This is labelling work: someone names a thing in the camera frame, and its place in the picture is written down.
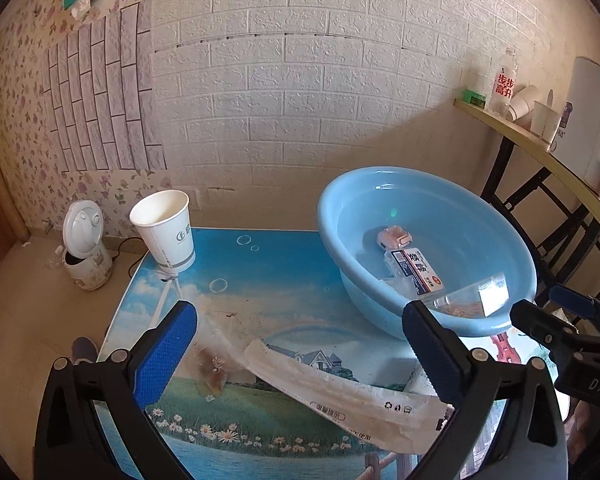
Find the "person's right hand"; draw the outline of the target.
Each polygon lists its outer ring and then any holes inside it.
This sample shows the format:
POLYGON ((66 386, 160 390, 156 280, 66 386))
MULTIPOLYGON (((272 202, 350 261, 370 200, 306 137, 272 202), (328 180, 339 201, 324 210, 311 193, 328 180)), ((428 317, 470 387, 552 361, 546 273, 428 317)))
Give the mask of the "person's right hand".
POLYGON ((565 422, 568 460, 574 465, 600 430, 600 408, 579 401, 565 422))

